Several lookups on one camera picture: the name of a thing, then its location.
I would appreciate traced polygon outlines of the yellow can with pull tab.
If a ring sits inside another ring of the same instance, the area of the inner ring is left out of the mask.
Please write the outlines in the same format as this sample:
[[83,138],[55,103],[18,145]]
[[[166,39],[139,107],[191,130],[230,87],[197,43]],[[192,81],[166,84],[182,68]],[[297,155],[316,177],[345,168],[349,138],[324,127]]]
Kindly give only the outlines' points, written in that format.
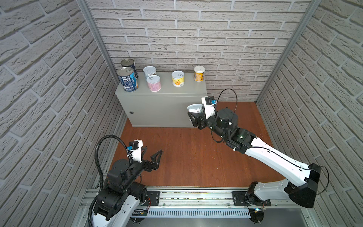
[[173,71],[172,72],[172,83],[175,87],[182,87],[184,85],[184,72],[183,71]]

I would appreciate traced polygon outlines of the orange can with white lid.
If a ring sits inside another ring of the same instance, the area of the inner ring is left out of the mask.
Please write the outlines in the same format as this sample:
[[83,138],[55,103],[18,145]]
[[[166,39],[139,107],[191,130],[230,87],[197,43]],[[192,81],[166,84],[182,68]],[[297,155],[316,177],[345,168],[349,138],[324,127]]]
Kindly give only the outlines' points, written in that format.
[[196,82],[202,82],[204,80],[205,67],[195,66],[194,67],[194,80]]

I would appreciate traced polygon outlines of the white can with pull tab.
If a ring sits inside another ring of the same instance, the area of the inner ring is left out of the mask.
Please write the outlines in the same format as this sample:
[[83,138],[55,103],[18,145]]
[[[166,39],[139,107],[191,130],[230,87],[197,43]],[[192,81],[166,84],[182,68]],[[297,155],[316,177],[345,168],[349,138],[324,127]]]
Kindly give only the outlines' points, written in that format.
[[158,92],[161,90],[161,80],[158,75],[152,75],[147,77],[147,85],[151,92]]

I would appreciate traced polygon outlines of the white can with date stamp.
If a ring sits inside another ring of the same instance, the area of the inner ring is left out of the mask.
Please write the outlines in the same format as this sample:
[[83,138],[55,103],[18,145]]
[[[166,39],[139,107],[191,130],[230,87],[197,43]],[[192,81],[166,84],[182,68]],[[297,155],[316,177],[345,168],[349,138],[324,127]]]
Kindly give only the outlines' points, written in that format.
[[144,67],[143,72],[146,78],[157,74],[156,68],[154,66]]

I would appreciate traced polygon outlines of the large blue can gold lid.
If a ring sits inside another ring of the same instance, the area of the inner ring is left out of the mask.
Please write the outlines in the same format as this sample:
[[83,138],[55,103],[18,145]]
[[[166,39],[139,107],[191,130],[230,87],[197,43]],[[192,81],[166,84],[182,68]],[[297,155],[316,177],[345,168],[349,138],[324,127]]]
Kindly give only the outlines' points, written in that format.
[[131,67],[118,69],[117,75],[125,91],[134,92],[139,88],[135,72]]

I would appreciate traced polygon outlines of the tall dark blue can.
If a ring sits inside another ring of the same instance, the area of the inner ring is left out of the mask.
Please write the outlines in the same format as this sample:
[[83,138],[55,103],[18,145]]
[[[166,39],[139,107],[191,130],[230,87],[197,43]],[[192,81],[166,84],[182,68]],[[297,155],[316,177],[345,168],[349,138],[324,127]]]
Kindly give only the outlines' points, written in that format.
[[133,59],[127,58],[121,61],[122,67],[131,67],[134,70],[135,77],[138,78],[138,72],[136,70],[136,64]]

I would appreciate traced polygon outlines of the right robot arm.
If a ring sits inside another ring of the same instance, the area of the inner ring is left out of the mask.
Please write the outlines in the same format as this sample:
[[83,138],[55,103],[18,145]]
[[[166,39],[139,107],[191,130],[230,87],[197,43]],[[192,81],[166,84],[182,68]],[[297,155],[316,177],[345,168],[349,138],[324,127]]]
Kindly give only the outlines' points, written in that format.
[[290,199],[301,207],[314,207],[321,166],[297,161],[269,146],[252,132],[238,127],[237,115],[228,108],[221,109],[217,114],[192,110],[188,111],[188,116],[194,127],[200,130],[209,128],[232,150],[252,157],[284,176],[281,181],[253,182],[246,194],[252,204],[271,199]]

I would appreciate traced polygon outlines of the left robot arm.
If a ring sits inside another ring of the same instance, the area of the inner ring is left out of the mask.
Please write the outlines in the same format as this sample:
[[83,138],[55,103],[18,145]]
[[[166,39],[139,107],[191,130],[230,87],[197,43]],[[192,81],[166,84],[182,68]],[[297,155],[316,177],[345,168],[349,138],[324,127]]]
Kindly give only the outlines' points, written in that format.
[[144,160],[147,147],[128,151],[128,160],[116,161],[107,174],[104,186],[88,211],[90,227],[125,227],[133,212],[147,200],[147,187],[136,182],[143,171],[158,170],[163,154],[159,150]]

